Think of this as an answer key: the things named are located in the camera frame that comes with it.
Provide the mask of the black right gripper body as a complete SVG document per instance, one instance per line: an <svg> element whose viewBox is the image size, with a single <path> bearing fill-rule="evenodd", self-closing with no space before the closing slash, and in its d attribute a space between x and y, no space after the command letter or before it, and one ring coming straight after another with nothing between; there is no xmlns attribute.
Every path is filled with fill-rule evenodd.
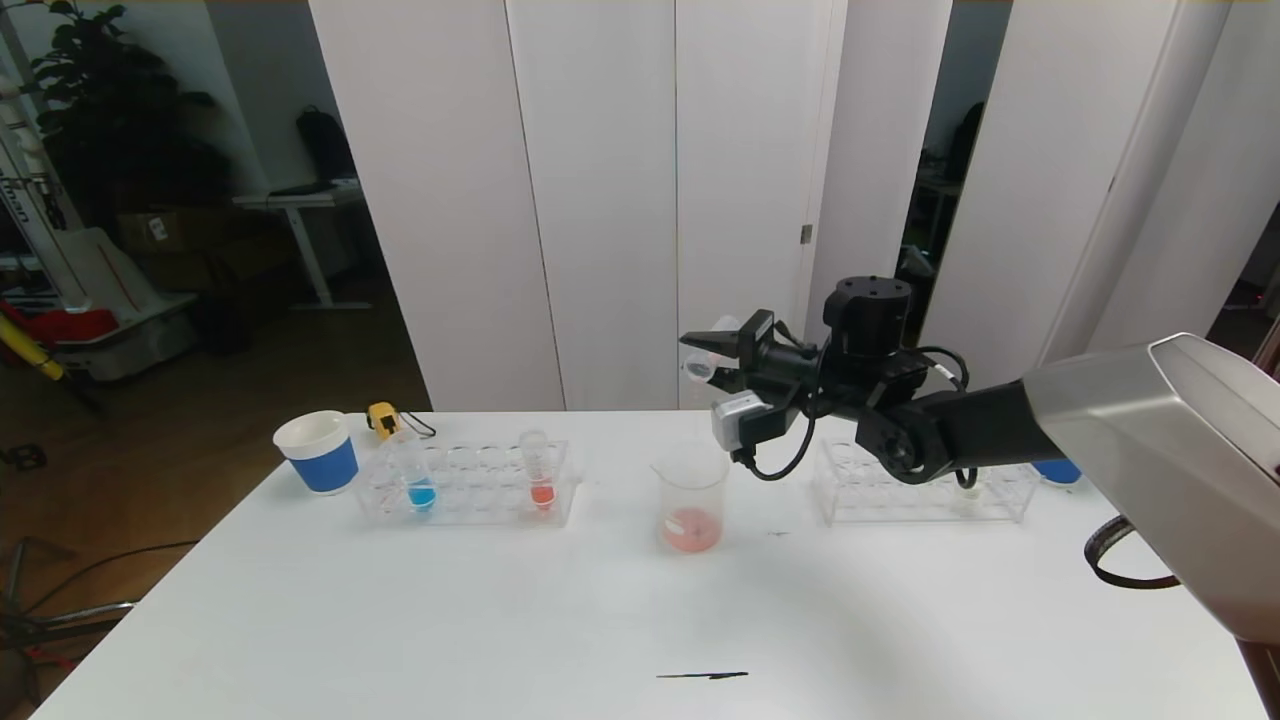
<svg viewBox="0 0 1280 720"><path fill-rule="evenodd" d="M806 384L820 350L801 341L773 311L760 309L739 328L739 372L746 387Z"/></svg>

